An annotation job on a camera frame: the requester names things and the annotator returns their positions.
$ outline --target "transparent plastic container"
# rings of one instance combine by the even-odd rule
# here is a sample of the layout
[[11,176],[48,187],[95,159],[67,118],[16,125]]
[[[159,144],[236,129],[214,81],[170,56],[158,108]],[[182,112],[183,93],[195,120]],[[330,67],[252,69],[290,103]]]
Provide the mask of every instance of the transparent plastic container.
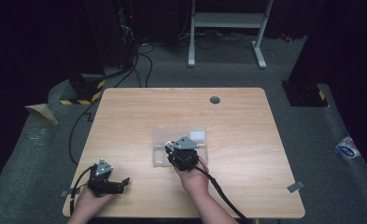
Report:
[[153,166],[168,167],[172,164],[168,160],[165,151],[165,143],[177,141],[182,136],[188,136],[189,139],[198,144],[197,151],[205,164],[208,164],[206,128],[158,128],[153,131]]

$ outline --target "plastic package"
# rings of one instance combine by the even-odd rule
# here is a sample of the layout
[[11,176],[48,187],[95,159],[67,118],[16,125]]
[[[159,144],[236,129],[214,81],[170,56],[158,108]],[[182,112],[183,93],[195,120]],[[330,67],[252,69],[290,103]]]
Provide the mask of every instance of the plastic package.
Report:
[[165,152],[165,143],[168,141],[176,141],[184,135],[198,144],[199,147],[196,148],[198,156],[200,156],[206,164],[208,163],[206,128],[159,128],[153,131],[154,167],[172,166]]
[[335,151],[346,161],[352,161],[360,156],[360,152],[355,146],[351,136],[343,138],[340,143],[335,146]]

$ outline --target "light wood surface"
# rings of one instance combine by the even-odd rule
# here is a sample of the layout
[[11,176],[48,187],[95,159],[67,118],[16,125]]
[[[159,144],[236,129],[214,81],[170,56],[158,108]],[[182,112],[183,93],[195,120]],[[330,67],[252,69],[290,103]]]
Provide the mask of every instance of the light wood surface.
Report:
[[[212,96],[220,103],[211,104]],[[287,190],[295,180],[259,88],[105,90],[72,187],[102,158],[114,166],[109,181],[131,182],[99,217],[198,217],[174,169],[153,167],[153,130],[187,127],[206,127],[210,174],[245,216],[304,216],[299,192]],[[81,182],[87,180],[85,175]],[[209,189],[237,217],[211,184]]]

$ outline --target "white metal frame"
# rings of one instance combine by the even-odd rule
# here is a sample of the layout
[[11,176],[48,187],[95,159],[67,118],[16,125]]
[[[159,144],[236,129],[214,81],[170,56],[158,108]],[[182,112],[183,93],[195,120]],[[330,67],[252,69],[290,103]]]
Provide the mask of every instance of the white metal frame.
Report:
[[195,0],[191,7],[191,34],[189,46],[189,67],[195,65],[195,27],[232,27],[232,28],[258,28],[257,39],[252,41],[252,47],[261,69],[267,67],[260,50],[260,43],[264,35],[265,26],[270,16],[274,0],[268,0],[264,13],[203,13],[195,12]]

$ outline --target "person's right hand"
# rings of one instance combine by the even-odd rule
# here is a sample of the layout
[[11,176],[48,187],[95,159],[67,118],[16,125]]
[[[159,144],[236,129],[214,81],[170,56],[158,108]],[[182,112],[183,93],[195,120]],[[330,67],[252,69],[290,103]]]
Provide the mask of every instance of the person's right hand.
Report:
[[[197,167],[208,172],[208,168],[204,160],[200,157],[200,161]],[[190,171],[179,171],[176,167],[175,170],[180,177],[183,189],[189,193],[191,197],[197,195],[208,194],[208,184],[209,180],[207,176],[196,169]]]

